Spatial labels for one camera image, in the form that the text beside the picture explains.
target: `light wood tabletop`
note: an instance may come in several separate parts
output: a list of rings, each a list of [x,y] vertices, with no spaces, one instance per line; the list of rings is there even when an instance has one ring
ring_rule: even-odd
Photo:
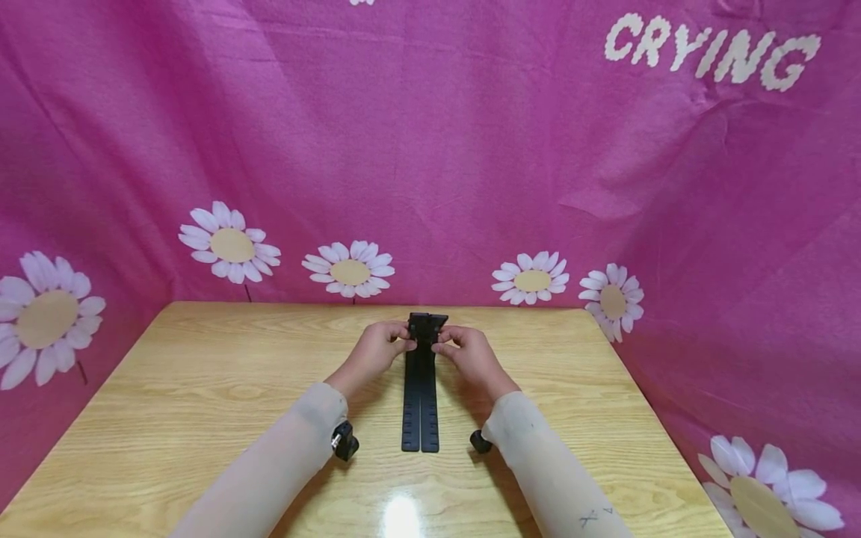
[[[636,536],[729,538],[587,312],[237,303],[168,306],[0,516],[0,536],[167,536],[365,325],[410,311],[483,330]],[[538,536],[499,452],[469,444],[490,405],[441,357],[440,452],[400,451],[403,377],[398,360],[350,402],[361,448],[333,458],[273,536]]]

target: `hand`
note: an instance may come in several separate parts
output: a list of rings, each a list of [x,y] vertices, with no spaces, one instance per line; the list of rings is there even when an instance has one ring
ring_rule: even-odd
[[[394,357],[416,349],[415,341],[409,340],[409,337],[406,321],[381,321],[368,325],[350,356],[325,383],[341,392],[345,398],[351,397],[362,386],[388,370]]]
[[[449,340],[460,347],[443,343]],[[483,388],[491,401],[495,402],[507,393],[520,390],[499,364],[483,332],[447,325],[439,334],[439,342],[433,344],[433,351],[448,357],[457,366],[463,379]]]

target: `beige sleeve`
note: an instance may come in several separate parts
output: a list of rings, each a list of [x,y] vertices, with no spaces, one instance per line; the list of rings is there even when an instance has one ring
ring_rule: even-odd
[[[308,480],[331,458],[331,434],[347,416],[344,396],[311,387],[215,480],[172,538],[266,538]]]
[[[521,392],[496,401],[481,431],[497,446],[548,538],[633,538],[595,480]]]

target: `pink backdrop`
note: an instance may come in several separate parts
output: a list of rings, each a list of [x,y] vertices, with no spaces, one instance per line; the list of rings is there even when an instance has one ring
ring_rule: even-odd
[[[743,480],[861,533],[861,7],[48,4],[0,5],[0,506],[172,300],[513,302],[596,316],[736,536]]]

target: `black plastic object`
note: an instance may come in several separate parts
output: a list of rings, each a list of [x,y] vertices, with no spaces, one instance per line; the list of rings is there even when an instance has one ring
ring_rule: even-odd
[[[436,354],[431,345],[437,342],[439,331],[449,319],[441,314],[413,312],[410,314],[410,339],[417,347],[406,352],[404,373],[404,422],[400,449],[404,452],[439,452],[439,422],[437,421]]]
[[[338,459],[348,461],[359,449],[359,440],[353,436],[353,424],[344,420],[331,433],[331,449]]]
[[[487,454],[493,448],[493,443],[481,436],[481,430],[476,430],[469,436],[469,442],[472,443],[475,452],[479,454]]]

